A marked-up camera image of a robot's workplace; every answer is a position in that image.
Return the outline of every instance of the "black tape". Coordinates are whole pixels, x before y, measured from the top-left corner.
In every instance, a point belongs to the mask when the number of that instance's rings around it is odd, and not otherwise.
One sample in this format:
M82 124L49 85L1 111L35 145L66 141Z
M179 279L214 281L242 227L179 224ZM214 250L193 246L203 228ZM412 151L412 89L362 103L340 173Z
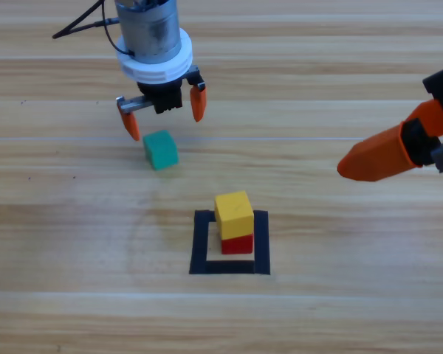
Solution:
M196 210L193 218L192 259L190 274L271 274L269 256L269 215L254 211L254 258L255 260L209 260L207 261L208 225L214 223L215 212Z
M255 273L271 274L269 255L269 215L267 212L254 211L254 259Z

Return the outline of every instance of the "wire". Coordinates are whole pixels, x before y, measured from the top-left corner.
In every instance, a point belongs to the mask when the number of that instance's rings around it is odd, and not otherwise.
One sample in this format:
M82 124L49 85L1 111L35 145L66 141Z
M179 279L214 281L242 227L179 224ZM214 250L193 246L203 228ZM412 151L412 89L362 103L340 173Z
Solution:
M82 15L80 15L75 21L73 21L70 25L64 27L61 31L53 35L53 38L60 38L64 37L65 35L69 34L69 31L77 26L80 22L85 20L91 13L93 13L98 7L104 2L105 0L97 0L95 4L93 4L86 12L84 12Z
M118 17L107 18L105 22L106 22L107 26L111 26L112 24L119 24L120 23L120 19ZM84 30L88 30L89 28L102 27L104 24L105 24L104 21L96 21L93 24L86 24L85 26L76 27L74 29L71 29L70 31L67 31L64 34L59 35L58 37L55 37L57 34L53 35L53 38L57 39L57 38L60 38L60 37L64 37L66 35L71 35L73 33L81 32L81 31L84 31Z
M94 22L93 24L86 24L85 26L77 27L80 22L85 20L87 17L89 17L90 14L92 14L98 7L102 7L102 21ZM95 28L95 27L101 27L103 26L105 28L106 37L108 38L110 44L120 53L126 54L126 55L133 55L133 52L124 52L120 48L118 48L113 40L111 39L109 28L108 26L111 26L112 24L119 24L120 19L119 18L105 18L105 0L97 0L95 4L93 4L86 12L84 12L82 15L80 15L77 19L75 19L71 24L64 27L61 31L55 33L52 38L57 39L64 37L66 35L71 35L72 33L81 32L84 30L88 30L89 28Z
M105 0L102 1L102 21L103 21L103 28L105 29L106 37L109 39L110 44L115 48L115 50L117 50L117 52L120 52L122 54L132 55L133 53L125 52L125 51L121 50L120 48L118 48L117 46L115 46L115 43L113 43L113 40L111 39L111 36L109 33L109 28L106 25L106 20L105 20Z

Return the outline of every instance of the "white plastic mount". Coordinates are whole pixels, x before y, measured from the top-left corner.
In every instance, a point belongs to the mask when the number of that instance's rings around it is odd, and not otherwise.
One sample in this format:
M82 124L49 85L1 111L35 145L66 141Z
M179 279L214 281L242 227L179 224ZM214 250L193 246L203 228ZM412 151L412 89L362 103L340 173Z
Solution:
M179 54L165 63L144 64L117 51L117 58L123 73L137 83L149 85L169 83L180 78L189 70L193 60L192 40L182 28L180 29L180 39L182 47ZM124 52L127 51L123 36L120 37L117 46Z

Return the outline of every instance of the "green cube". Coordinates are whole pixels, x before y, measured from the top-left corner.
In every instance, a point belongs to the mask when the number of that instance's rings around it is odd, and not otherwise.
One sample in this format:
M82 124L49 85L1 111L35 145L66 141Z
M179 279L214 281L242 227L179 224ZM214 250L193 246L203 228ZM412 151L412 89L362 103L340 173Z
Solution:
M177 146L168 131L157 131L142 138L146 158L155 170L163 170L179 163Z

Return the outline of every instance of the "wooden block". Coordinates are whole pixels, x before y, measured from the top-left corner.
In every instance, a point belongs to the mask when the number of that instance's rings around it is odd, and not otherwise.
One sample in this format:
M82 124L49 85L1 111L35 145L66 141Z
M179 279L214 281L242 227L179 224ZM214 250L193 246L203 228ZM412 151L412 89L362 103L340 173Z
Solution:
M146 157L155 170L163 170L179 163L177 146L168 131L157 131L142 139Z
M245 191L217 195L215 218L222 240L254 232L254 212Z
M246 235L221 241L222 254L251 254L253 252L254 235Z

